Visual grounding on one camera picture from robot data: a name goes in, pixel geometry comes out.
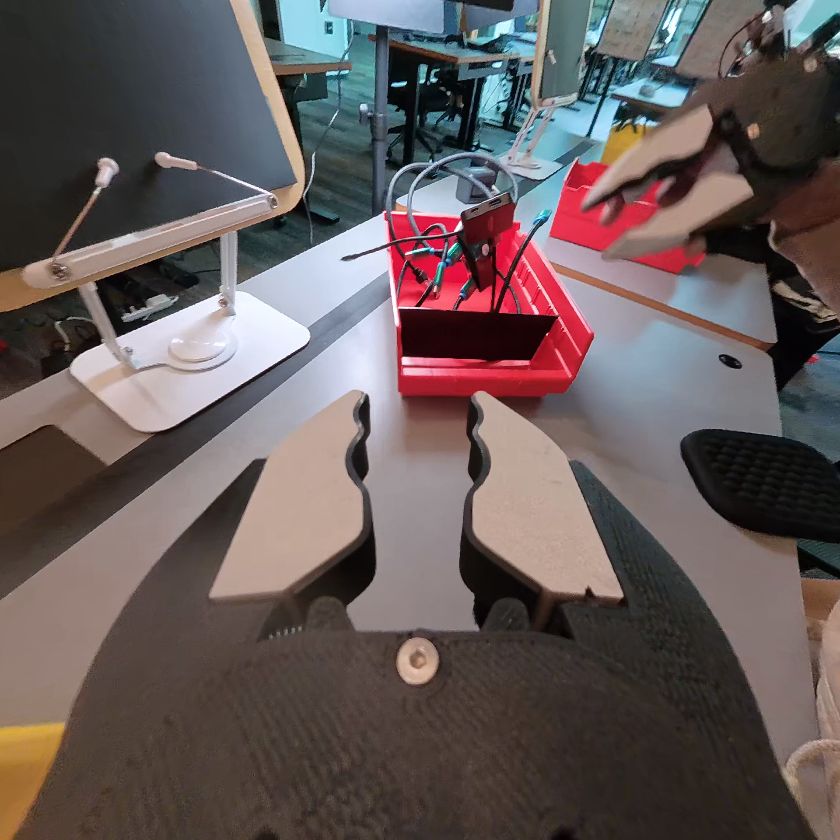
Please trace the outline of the whiteboard with writing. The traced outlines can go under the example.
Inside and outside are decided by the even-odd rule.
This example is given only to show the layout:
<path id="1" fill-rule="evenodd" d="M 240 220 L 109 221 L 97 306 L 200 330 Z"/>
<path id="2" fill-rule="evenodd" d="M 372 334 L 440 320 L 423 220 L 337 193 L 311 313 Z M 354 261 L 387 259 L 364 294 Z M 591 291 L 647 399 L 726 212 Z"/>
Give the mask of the whiteboard with writing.
<path id="1" fill-rule="evenodd" d="M 736 56 L 741 27 L 763 11 L 763 1 L 709 2 L 675 73 L 687 79 L 717 79 Z"/>
<path id="2" fill-rule="evenodd" d="M 614 1 L 595 51 L 620 60 L 643 60 L 668 5 L 669 1 Z"/>

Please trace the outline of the person's torso in beige hoodie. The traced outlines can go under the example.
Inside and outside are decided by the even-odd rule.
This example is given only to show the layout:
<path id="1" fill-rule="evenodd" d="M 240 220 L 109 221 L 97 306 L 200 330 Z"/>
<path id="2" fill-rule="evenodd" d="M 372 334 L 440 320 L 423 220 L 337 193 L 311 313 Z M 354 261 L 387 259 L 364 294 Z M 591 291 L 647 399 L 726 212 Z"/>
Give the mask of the person's torso in beige hoodie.
<path id="1" fill-rule="evenodd" d="M 804 811 L 805 772 L 822 769 L 824 812 L 832 838 L 839 838 L 839 581 L 803 577 L 801 590 L 820 735 L 793 751 L 783 777 Z"/>

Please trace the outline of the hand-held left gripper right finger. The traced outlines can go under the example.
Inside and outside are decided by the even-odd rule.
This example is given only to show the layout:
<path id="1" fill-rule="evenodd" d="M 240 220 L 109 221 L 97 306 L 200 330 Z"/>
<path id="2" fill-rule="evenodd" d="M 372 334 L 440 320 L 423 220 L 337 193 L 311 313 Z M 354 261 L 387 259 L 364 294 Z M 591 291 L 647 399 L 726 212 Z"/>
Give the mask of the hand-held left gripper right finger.
<path id="1" fill-rule="evenodd" d="M 562 448 L 487 392 L 469 400 L 467 433 L 459 569 L 477 603 L 619 606 L 622 586 Z"/>

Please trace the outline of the white power strip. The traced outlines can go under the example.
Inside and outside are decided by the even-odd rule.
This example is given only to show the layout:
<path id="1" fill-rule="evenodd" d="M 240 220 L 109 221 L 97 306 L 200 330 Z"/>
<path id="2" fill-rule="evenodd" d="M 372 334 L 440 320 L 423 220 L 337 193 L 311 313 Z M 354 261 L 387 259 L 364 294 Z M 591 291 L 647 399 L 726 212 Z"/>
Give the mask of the white power strip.
<path id="1" fill-rule="evenodd" d="M 178 296 L 170 296 L 164 293 L 146 298 L 140 305 L 130 304 L 121 315 L 122 322 L 135 322 L 146 320 L 153 315 L 172 308 L 179 301 Z"/>

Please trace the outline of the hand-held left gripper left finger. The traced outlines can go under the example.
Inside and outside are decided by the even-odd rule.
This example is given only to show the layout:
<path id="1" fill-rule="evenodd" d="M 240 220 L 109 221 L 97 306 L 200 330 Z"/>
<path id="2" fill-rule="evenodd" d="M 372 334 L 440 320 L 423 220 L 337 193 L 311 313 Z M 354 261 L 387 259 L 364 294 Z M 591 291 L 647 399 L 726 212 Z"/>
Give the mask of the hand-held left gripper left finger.
<path id="1" fill-rule="evenodd" d="M 351 602 L 375 573 L 369 462 L 371 402 L 349 391 L 268 456 L 209 591 L 258 602 L 338 586 Z"/>

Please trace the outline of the wooden framed panel with stand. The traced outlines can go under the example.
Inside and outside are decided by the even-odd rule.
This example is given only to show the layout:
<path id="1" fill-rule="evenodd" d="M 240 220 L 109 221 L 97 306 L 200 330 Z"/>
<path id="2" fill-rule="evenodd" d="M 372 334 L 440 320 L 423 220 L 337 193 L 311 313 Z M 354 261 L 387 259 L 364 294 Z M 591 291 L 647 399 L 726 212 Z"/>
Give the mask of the wooden framed panel with stand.
<path id="1" fill-rule="evenodd" d="M 581 84 L 581 63 L 592 10 L 586 1 L 544 1 L 532 63 L 531 106 L 503 160 L 507 172 L 542 182 L 560 165 L 536 157 L 535 151 L 553 115 L 575 104 Z"/>

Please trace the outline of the person's right hand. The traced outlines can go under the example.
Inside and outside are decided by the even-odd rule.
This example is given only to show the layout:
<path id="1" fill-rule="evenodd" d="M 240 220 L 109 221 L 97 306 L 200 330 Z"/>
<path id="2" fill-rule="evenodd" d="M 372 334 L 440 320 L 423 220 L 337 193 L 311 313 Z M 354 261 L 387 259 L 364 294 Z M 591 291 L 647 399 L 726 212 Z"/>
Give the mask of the person's right hand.
<path id="1" fill-rule="evenodd" d="M 773 236 L 790 238 L 839 218 L 839 160 L 825 161 L 812 178 L 787 192 L 770 211 Z"/>

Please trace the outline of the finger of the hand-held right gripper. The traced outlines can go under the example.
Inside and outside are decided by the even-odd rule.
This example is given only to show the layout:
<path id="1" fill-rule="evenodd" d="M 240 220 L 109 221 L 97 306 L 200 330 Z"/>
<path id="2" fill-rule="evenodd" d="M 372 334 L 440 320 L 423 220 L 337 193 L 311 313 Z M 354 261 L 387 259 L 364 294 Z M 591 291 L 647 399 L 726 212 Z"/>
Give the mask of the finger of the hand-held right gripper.
<path id="1" fill-rule="evenodd" d="M 620 217 L 656 186 L 656 215 L 687 201 L 691 216 L 718 217 L 714 200 L 697 197 L 697 181 L 707 179 L 700 171 L 719 144 L 717 122 L 706 103 L 678 110 L 603 172 L 581 200 L 582 212 Z"/>
<path id="2" fill-rule="evenodd" d="M 713 172 L 701 177 L 676 203 L 658 210 L 644 224 L 628 229 L 602 252 L 604 259 L 636 259 L 686 245 L 691 236 L 732 209 L 753 199 L 740 174 Z"/>

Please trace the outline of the person's right forearm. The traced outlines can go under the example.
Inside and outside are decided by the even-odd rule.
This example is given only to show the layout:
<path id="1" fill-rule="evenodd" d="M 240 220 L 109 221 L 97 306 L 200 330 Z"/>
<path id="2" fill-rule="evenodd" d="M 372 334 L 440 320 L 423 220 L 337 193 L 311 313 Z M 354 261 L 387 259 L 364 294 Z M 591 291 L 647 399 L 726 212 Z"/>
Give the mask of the person's right forearm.
<path id="1" fill-rule="evenodd" d="M 839 309 L 839 219 L 804 229 L 787 228 L 773 221 L 770 245 L 792 262 L 817 296 L 836 312 Z"/>

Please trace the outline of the red storage bin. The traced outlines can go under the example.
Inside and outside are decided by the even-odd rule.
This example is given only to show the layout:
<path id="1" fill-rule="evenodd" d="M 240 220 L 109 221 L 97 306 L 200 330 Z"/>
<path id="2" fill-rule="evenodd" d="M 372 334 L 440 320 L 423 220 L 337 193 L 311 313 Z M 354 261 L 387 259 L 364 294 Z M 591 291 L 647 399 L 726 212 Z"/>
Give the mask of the red storage bin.
<path id="1" fill-rule="evenodd" d="M 448 222 L 451 214 L 419 213 L 416 222 L 425 228 L 433 222 Z M 500 277 L 496 306 L 491 289 L 473 294 L 457 310 L 462 312 L 516 312 L 552 314 L 559 320 L 544 338 L 530 361 L 452 360 L 411 358 L 401 355 L 399 308 L 414 308 L 423 292 L 413 273 L 405 276 L 400 296 L 396 282 L 401 261 L 386 251 L 395 324 L 397 389 L 405 396 L 471 396 L 484 391 L 493 396 L 542 397 L 568 390 L 578 375 L 594 342 L 595 332 L 586 321 L 535 238 L 519 222 L 501 240 L 498 249 Z M 466 267 L 447 273 L 442 296 L 428 299 L 420 308 L 454 310 L 456 293 L 466 281 Z"/>
<path id="2" fill-rule="evenodd" d="M 658 184 L 650 186 L 634 204 L 628 206 L 618 220 L 601 225 L 599 208 L 582 212 L 581 204 L 594 183 L 607 170 L 600 162 L 575 161 L 564 180 L 560 200 L 551 223 L 550 236 L 584 246 L 599 253 L 608 249 L 629 228 L 647 222 L 658 210 L 655 194 Z"/>

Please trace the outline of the black hub adapter with cable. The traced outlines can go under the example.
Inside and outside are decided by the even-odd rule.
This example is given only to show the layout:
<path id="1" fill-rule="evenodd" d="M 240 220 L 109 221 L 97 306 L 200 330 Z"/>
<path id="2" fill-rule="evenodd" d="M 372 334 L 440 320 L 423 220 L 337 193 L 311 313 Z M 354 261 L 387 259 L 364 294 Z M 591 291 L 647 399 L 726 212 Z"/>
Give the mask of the black hub adapter with cable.
<path id="1" fill-rule="evenodd" d="M 504 192 L 469 206 L 451 221 L 433 222 L 420 228 L 413 206 L 406 202 L 401 219 L 408 223 L 412 235 L 397 237 L 395 215 L 393 211 L 387 211 L 386 242 L 359 253 L 343 255 L 341 260 L 351 262 L 380 251 L 395 252 L 401 261 L 396 295 L 400 296 L 404 278 L 409 273 L 413 273 L 415 281 L 423 286 L 415 308 L 420 308 L 428 299 L 439 299 L 447 273 L 457 264 L 464 264 L 466 281 L 456 293 L 454 310 L 473 294 L 487 288 L 492 292 L 491 305 L 496 306 L 497 283 L 501 275 L 498 249 L 513 226 L 515 206 L 511 195 Z"/>

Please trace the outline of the small grey device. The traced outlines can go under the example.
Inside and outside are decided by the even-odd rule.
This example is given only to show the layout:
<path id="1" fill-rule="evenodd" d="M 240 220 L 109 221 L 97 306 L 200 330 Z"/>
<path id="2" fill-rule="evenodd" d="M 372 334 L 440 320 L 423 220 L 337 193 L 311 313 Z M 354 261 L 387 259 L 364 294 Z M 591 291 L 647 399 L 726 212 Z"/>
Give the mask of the small grey device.
<path id="1" fill-rule="evenodd" d="M 470 165 L 457 175 L 455 198 L 465 205 L 483 203 L 498 194 L 498 172 L 487 165 Z"/>

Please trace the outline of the black office chair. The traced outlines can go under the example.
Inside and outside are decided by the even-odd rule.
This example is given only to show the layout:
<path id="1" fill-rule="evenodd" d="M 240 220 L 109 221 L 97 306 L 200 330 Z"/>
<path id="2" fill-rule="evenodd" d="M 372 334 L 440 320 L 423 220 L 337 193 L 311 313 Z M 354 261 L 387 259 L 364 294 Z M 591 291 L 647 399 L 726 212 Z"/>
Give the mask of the black office chair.
<path id="1" fill-rule="evenodd" d="M 393 105 L 397 111 L 403 111 L 406 116 L 409 92 L 407 82 L 400 82 L 391 86 L 388 91 L 389 104 Z M 414 139 L 428 152 L 430 161 L 443 152 L 445 145 L 443 139 L 427 127 L 427 117 L 430 113 L 441 114 L 441 117 L 435 123 L 436 127 L 442 119 L 453 119 L 456 111 L 456 99 L 457 97 L 450 87 L 439 81 L 425 82 L 418 87 Z M 395 163 L 394 149 L 397 144 L 404 144 L 406 125 L 407 120 L 387 130 L 388 134 L 395 135 L 386 149 L 385 158 L 389 164 Z"/>

